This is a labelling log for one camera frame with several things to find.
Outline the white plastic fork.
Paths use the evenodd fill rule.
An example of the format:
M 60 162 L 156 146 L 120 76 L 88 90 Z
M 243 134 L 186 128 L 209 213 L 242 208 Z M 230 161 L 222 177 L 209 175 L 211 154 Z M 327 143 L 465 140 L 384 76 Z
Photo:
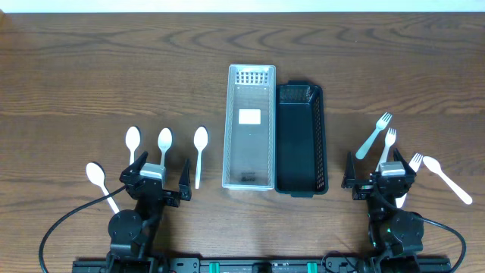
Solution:
M 411 159 L 411 161 L 408 163 L 409 166 L 413 169 L 414 172 L 418 172 L 420 166 L 421 166 L 421 163 L 422 163 L 422 160 L 423 160 L 423 155 L 420 154 L 420 153 L 415 153 Z M 404 203 L 405 203 L 405 199 L 406 199 L 407 195 L 404 194 L 402 197 L 399 197 L 399 198 L 396 198 L 396 207 L 397 208 L 402 208 Z
M 387 161 L 387 157 L 389 155 L 390 148 L 396 141 L 396 135 L 397 135 L 396 129 L 389 128 L 389 130 L 386 133 L 386 137 L 385 137 L 385 140 L 384 140 L 384 148 L 383 148 L 382 154 L 380 156 L 379 162 L 377 164 L 376 171 L 379 170 L 379 166 L 380 166 L 381 163 L 384 163 L 384 162 Z

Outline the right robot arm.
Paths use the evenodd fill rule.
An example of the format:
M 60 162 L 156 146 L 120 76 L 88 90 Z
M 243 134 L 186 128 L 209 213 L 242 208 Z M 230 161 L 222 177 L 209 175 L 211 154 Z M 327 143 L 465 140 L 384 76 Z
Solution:
M 369 178 L 356 176 L 354 156 L 347 154 L 342 188 L 352 189 L 354 200 L 364 200 L 368 207 L 368 236 L 375 254 L 356 263 L 359 272 L 394 272 L 398 268 L 418 269 L 414 257 L 422 251 L 424 224 L 414 212 L 396 207 L 415 182 L 416 172 L 396 149 L 394 160 L 385 162 Z

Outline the pale green plastic fork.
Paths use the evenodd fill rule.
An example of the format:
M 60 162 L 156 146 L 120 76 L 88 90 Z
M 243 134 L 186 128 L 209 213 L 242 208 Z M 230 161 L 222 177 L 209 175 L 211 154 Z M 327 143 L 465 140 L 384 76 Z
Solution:
M 361 145 L 361 147 L 356 152 L 355 157 L 357 159 L 363 159 L 367 155 L 369 149 L 372 147 L 374 141 L 376 140 L 377 135 L 387 127 L 392 117 L 393 117 L 392 114 L 390 114 L 389 112 L 385 112 L 379 118 L 372 134 L 365 140 L 365 142 Z

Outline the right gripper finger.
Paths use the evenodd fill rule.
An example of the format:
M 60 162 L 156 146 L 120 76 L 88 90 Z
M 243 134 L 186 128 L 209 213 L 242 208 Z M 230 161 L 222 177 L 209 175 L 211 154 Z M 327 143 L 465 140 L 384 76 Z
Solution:
M 416 172 L 410 167 L 397 148 L 395 148 L 393 151 L 393 159 L 395 162 L 400 162 L 402 164 L 402 167 L 407 175 L 416 175 Z
M 352 188 L 355 186 L 357 181 L 355 175 L 355 165 L 352 152 L 347 153 L 346 158 L 346 169 L 343 175 L 343 181 L 341 183 L 342 188 Z

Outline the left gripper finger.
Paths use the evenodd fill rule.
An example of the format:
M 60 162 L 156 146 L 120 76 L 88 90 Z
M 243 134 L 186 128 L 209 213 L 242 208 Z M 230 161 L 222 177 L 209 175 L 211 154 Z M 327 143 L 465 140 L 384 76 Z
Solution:
M 136 181 L 140 176 L 140 171 L 146 163 L 148 152 L 144 151 L 135 161 L 126 167 L 120 174 L 120 181 Z
M 192 198 L 192 191 L 189 179 L 189 167 L 190 162 L 189 159 L 187 159 L 184 163 L 183 171 L 179 179 L 180 199 L 184 201 L 190 201 Z

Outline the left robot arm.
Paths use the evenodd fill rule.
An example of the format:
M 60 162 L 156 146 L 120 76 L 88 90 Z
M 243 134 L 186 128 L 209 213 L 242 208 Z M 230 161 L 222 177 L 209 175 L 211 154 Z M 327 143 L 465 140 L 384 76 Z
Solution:
M 170 266 L 163 253 L 152 250 L 165 207 L 178 207 L 192 197 L 189 179 L 190 162 L 186 160 L 179 179 L 179 190 L 166 190 L 162 180 L 142 174 L 148 153 L 120 174 L 120 182 L 130 197 L 136 200 L 134 209 L 116 213 L 108 224 L 111 237 L 107 255 L 107 272 L 169 272 Z

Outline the white plastic spoon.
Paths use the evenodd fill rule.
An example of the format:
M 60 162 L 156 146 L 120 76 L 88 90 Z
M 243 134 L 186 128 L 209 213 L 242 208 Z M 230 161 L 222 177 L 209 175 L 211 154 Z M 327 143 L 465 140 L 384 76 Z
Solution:
M 127 148 L 130 151 L 130 160 L 129 164 L 133 164 L 135 161 L 135 153 L 139 144 L 141 142 L 141 135 L 139 132 L 139 128 L 136 126 L 132 126 L 128 129 L 125 135 L 125 143 Z
M 105 172 L 101 165 L 95 162 L 90 162 L 86 165 L 86 176 L 92 184 L 100 187 L 105 196 L 109 195 L 109 191 L 105 186 Z M 108 204 L 114 214 L 117 214 L 120 209 L 112 197 L 107 198 Z
M 437 174 L 464 204 L 472 204 L 472 197 L 443 172 L 440 163 L 435 158 L 425 156 L 423 157 L 423 163 L 431 172 Z
M 197 163 L 196 163 L 196 178 L 195 188 L 200 188 L 201 174 L 202 174 L 202 152 L 208 145 L 208 131 L 205 127 L 199 127 L 194 134 L 194 146 L 198 151 Z
M 169 150 L 169 148 L 171 148 L 172 142 L 173 142 L 173 136 L 171 133 L 171 129 L 168 127 L 163 128 L 158 135 L 158 148 L 161 151 L 161 161 L 160 161 L 161 167 L 164 167 L 166 153 Z

